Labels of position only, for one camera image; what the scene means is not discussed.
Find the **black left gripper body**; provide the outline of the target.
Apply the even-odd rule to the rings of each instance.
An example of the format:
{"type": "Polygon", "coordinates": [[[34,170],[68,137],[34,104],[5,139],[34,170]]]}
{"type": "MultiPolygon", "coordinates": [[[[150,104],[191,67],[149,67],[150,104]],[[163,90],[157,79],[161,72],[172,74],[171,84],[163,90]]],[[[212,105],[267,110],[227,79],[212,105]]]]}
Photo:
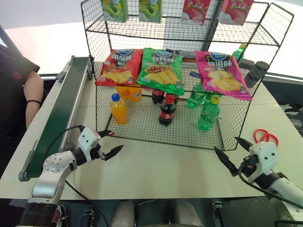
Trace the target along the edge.
{"type": "Polygon", "coordinates": [[[97,143],[95,147],[91,149],[91,160],[95,159],[101,159],[103,161],[106,161],[106,155],[101,152],[101,146],[97,143]]]}

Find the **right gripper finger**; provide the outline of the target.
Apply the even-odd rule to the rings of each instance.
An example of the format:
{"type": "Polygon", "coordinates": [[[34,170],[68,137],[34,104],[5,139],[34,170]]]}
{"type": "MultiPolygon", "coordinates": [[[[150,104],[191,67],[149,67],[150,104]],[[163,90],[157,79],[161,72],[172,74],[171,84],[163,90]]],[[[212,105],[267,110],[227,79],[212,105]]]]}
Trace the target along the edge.
{"type": "Polygon", "coordinates": [[[248,152],[250,151],[250,147],[253,146],[253,144],[251,142],[247,141],[246,139],[243,139],[240,137],[235,137],[235,139],[248,152]]]}
{"type": "Polygon", "coordinates": [[[214,147],[215,153],[218,156],[219,160],[224,164],[224,166],[230,171],[232,176],[238,175],[238,169],[236,166],[229,160],[229,157],[219,148],[214,147]]]}

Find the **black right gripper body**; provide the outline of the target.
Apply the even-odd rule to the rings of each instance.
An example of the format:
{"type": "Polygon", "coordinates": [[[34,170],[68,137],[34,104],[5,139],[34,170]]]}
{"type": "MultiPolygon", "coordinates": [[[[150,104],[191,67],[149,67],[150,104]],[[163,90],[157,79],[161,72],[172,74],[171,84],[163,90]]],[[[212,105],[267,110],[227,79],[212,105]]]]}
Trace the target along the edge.
{"type": "Polygon", "coordinates": [[[250,177],[256,170],[257,162],[257,155],[246,156],[238,169],[238,174],[244,174],[246,177],[250,177]]]}

